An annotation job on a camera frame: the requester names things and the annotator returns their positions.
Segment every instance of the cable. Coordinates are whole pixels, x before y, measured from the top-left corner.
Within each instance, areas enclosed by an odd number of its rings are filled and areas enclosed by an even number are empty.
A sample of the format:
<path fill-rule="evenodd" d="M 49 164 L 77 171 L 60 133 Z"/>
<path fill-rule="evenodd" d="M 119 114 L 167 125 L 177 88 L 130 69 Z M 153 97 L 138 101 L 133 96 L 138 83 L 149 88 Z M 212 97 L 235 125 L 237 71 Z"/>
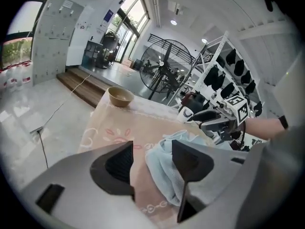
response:
<path fill-rule="evenodd" d="M 44 152 L 44 146 L 43 146 L 42 138 L 41 138 L 41 135 L 40 135 L 40 131 L 37 131 L 37 132 L 38 132 L 38 134 L 39 134 L 39 138 L 40 138 L 40 141 L 41 141 L 41 145 L 42 145 L 42 150 L 43 150 L 44 158 L 46 159 L 47 169 L 49 169 L 48 161 L 47 161 L 47 156 L 46 156 L 46 153 Z"/>
<path fill-rule="evenodd" d="M 33 24 L 32 30 L 29 32 L 29 34 L 27 35 L 27 37 L 26 37 L 26 38 L 28 38 L 28 37 L 29 37 L 29 35 L 30 35 L 30 33 L 31 33 L 31 32 L 33 32 L 34 26 L 36 25 L 36 23 L 37 23 L 37 22 L 38 22 L 38 20 L 36 20 L 36 21 L 35 21 L 35 23 Z"/>
<path fill-rule="evenodd" d="M 91 76 L 91 74 L 89 76 L 87 76 L 80 84 L 78 84 L 69 94 L 68 98 L 54 111 L 54 113 L 51 115 L 51 117 L 46 121 L 46 123 L 42 126 L 42 130 L 43 128 L 47 125 L 47 123 L 52 119 L 52 117 L 55 115 L 55 113 L 65 104 L 65 102 L 68 101 L 69 97 L 71 96 L 71 94 L 75 91 L 76 88 L 78 88 L 81 84 L 83 84 L 83 82 L 88 79 L 89 77 Z M 47 156 L 46 156 L 46 153 L 44 151 L 44 146 L 43 146 L 43 142 L 42 142 L 42 138 L 41 138 L 41 134 L 40 134 L 40 131 L 41 130 L 38 130 L 38 134 L 39 134 L 39 138 L 40 138 L 40 141 L 41 141 L 41 145 L 42 145 L 42 150 L 43 150 L 43 154 L 44 154 L 44 158 L 46 160 L 46 164 L 47 164 L 47 169 L 49 169 L 49 166 L 48 166 L 48 160 L 47 160 Z"/>
<path fill-rule="evenodd" d="M 43 125 L 43 127 L 45 127 L 47 125 L 47 123 L 52 119 L 52 117 L 55 115 L 55 113 L 61 108 L 61 106 L 63 106 L 65 104 L 65 102 L 68 101 L 69 97 L 71 96 L 71 94 L 74 92 L 74 90 L 76 88 L 78 88 L 81 84 L 83 84 L 83 82 L 89 78 L 91 76 L 91 74 L 89 76 L 87 76 L 80 84 L 78 84 L 69 94 L 68 98 L 54 111 L 54 113 L 51 115 L 51 117 L 46 121 L 46 123 Z"/>
<path fill-rule="evenodd" d="M 244 135 L 246 133 L 246 121 L 244 121 L 244 130 L 243 130 L 243 136 L 242 136 L 242 140 L 240 142 L 240 147 L 239 150 L 242 150 L 242 146 L 244 145 Z"/>

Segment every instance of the glass door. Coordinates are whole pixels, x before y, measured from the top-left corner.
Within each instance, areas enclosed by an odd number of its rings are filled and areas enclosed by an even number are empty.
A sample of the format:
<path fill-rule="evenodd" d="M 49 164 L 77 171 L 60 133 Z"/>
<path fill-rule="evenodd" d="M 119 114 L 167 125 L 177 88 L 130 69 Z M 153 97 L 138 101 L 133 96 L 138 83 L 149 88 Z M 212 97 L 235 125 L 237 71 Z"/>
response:
<path fill-rule="evenodd" d="M 121 45 L 116 57 L 116 61 L 118 62 L 122 62 L 123 57 L 124 57 L 124 52 L 125 52 L 125 48 L 127 47 L 127 44 L 129 42 L 129 39 L 133 36 L 133 32 L 130 31 L 129 29 L 125 32 L 122 40 L 121 40 Z"/>
<path fill-rule="evenodd" d="M 128 44 L 127 44 L 127 48 L 125 49 L 125 53 L 124 56 L 130 57 L 130 54 L 133 50 L 133 47 L 135 45 L 135 42 L 137 41 L 137 35 L 133 35 L 133 37 L 131 38 L 131 40 L 129 40 Z"/>

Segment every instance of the wooden step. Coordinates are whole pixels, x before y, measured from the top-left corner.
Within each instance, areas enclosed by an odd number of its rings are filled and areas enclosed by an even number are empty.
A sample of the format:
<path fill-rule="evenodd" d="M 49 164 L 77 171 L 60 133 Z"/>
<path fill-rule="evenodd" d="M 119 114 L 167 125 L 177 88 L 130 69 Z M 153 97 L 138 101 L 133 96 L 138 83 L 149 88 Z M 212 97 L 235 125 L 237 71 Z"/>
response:
<path fill-rule="evenodd" d="M 80 77 L 69 72 L 60 73 L 56 75 L 56 78 L 71 91 L 83 81 Z M 101 89 L 98 90 L 97 87 L 93 86 L 91 83 L 85 82 L 79 85 L 73 93 L 95 108 L 105 91 L 103 90 L 102 92 Z"/>
<path fill-rule="evenodd" d="M 75 77 L 78 77 L 81 79 L 81 82 L 89 76 L 88 73 L 78 69 L 78 68 L 72 68 L 67 71 L 69 74 L 73 74 Z M 90 76 L 89 78 L 84 81 L 84 84 L 90 85 L 90 87 L 95 88 L 97 91 L 101 93 L 105 93 L 105 91 L 111 87 L 110 85 L 102 82 L 101 80 L 95 78 L 94 76 Z"/>

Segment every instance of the window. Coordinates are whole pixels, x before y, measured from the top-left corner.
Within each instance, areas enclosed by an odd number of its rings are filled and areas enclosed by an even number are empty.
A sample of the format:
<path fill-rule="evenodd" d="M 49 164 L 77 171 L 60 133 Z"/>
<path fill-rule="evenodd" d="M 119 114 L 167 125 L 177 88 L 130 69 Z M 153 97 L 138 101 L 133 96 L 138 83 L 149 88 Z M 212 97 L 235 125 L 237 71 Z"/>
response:
<path fill-rule="evenodd" d="M 148 21 L 148 16 L 145 15 L 145 17 L 142 19 L 141 23 L 139 24 L 137 30 L 140 32 L 142 30 L 142 27 L 145 25 L 145 23 Z"/>
<path fill-rule="evenodd" d="M 144 0 L 126 0 L 112 19 L 108 29 L 118 33 L 120 47 L 116 61 L 130 56 L 140 32 L 149 20 Z"/>
<path fill-rule="evenodd" d="M 125 2 L 121 6 L 121 9 L 124 12 L 128 11 L 131 8 L 131 6 L 134 3 L 134 1 L 136 1 L 136 0 L 125 0 Z"/>
<path fill-rule="evenodd" d="M 130 12 L 127 14 L 127 17 L 130 19 L 131 23 L 136 27 L 139 23 L 142 16 L 145 14 L 142 0 L 138 0 Z"/>
<path fill-rule="evenodd" d="M 25 2 L 11 22 L 7 34 L 32 31 L 40 7 L 41 2 Z"/>
<path fill-rule="evenodd" d="M 31 59 L 32 37 L 14 39 L 3 44 L 3 68 Z"/>
<path fill-rule="evenodd" d="M 0 68 L 31 59 L 33 32 L 46 0 L 28 0 L 20 8 L 1 47 Z"/>

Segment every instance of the pink tablecloth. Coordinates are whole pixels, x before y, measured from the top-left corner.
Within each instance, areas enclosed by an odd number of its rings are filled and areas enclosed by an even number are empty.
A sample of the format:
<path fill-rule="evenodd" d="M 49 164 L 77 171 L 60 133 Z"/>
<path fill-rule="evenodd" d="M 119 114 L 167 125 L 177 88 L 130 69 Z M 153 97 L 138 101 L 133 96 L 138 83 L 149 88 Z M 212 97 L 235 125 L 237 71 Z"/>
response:
<path fill-rule="evenodd" d="M 135 189 L 135 203 L 160 228 L 176 224 L 179 208 L 170 205 L 155 186 L 145 163 L 145 152 L 153 148 L 164 134 L 180 130 L 200 135 L 207 144 L 213 145 L 196 125 L 177 122 L 177 115 L 176 109 L 137 96 L 127 108 L 118 108 L 110 103 L 106 92 L 89 120 L 79 149 L 79 152 L 85 152 L 132 140 L 134 163 L 130 176 Z"/>

